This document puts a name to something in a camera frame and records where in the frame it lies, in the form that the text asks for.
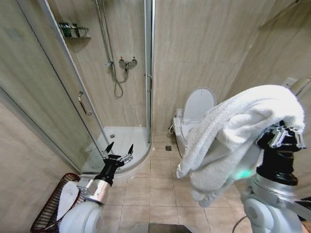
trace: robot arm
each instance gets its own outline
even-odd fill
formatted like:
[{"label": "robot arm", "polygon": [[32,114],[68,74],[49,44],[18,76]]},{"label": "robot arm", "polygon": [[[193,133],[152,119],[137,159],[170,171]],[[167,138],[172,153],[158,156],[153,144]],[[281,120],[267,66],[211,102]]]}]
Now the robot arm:
[{"label": "robot arm", "polygon": [[302,136],[283,122],[265,130],[257,140],[264,149],[262,165],[248,180],[242,202],[254,233],[301,233],[297,216],[311,220],[311,211],[296,201],[294,187],[298,179],[292,174],[294,152],[305,149]]},{"label": "robot arm", "polygon": [[109,154],[111,143],[104,151],[104,167],[94,179],[82,178],[77,187],[82,192],[85,202],[73,207],[61,221],[60,233],[97,233],[103,221],[103,206],[112,186],[117,168],[133,159],[133,145],[125,156]]}]

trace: wire basket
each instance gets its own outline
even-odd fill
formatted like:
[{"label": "wire basket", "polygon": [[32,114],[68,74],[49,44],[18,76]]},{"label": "wire basket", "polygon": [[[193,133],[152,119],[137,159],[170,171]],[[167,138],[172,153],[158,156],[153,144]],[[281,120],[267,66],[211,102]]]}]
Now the wire basket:
[{"label": "wire basket", "polygon": [[[32,224],[30,231],[33,233],[43,233],[43,232],[53,232],[58,233],[58,225],[60,221],[63,219],[62,216],[59,220],[57,218],[57,211],[58,211],[58,204],[60,199],[60,194],[64,185],[68,181],[79,181],[80,177],[74,173],[67,173],[65,174],[54,191],[52,192],[51,196],[49,197],[47,203],[42,208],[41,212],[35,219],[34,223]],[[71,210],[76,204],[79,204],[84,201],[84,198],[81,192],[78,192],[77,198],[74,201],[73,205],[70,207]]]}]

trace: shower enclosure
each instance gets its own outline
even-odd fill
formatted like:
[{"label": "shower enclosure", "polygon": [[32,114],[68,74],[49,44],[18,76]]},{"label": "shower enclosure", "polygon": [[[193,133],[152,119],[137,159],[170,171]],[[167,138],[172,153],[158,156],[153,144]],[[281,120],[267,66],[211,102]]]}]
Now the shower enclosure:
[{"label": "shower enclosure", "polygon": [[[153,8],[152,0],[0,3],[1,101],[81,174],[101,171],[111,142],[118,155],[134,144],[117,174],[149,152]],[[137,65],[116,98],[120,57]]]}]

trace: white cloth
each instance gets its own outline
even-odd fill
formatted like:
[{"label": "white cloth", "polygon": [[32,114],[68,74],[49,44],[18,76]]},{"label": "white cloth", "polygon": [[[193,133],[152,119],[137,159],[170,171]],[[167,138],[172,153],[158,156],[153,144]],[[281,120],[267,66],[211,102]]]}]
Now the white cloth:
[{"label": "white cloth", "polygon": [[67,213],[67,211],[74,204],[79,193],[79,189],[77,187],[77,182],[68,181],[60,194],[58,210],[57,210],[57,219],[60,219]]},{"label": "white cloth", "polygon": [[209,206],[243,176],[241,172],[256,166],[260,149],[255,140],[281,120],[298,132],[304,130],[303,109],[285,87],[257,86],[224,101],[189,132],[177,177],[190,172],[193,199]]}]

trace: shower door handle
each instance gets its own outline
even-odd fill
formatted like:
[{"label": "shower door handle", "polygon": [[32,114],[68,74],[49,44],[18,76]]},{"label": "shower door handle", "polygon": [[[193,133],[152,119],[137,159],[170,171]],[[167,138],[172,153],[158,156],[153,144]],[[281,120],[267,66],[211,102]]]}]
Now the shower door handle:
[{"label": "shower door handle", "polygon": [[147,92],[151,92],[151,90],[152,90],[152,76],[150,74],[147,74],[147,77],[150,78],[150,89],[147,90]]},{"label": "shower door handle", "polygon": [[82,107],[82,109],[83,109],[83,112],[87,115],[87,116],[90,116],[90,115],[92,115],[92,113],[91,112],[86,112],[86,108],[84,107],[84,104],[82,103],[82,100],[81,100],[81,96],[83,95],[83,92],[82,91],[79,91],[79,95],[78,95],[78,101],[79,101],[79,103],[80,103],[80,105],[81,105],[81,107]]}]

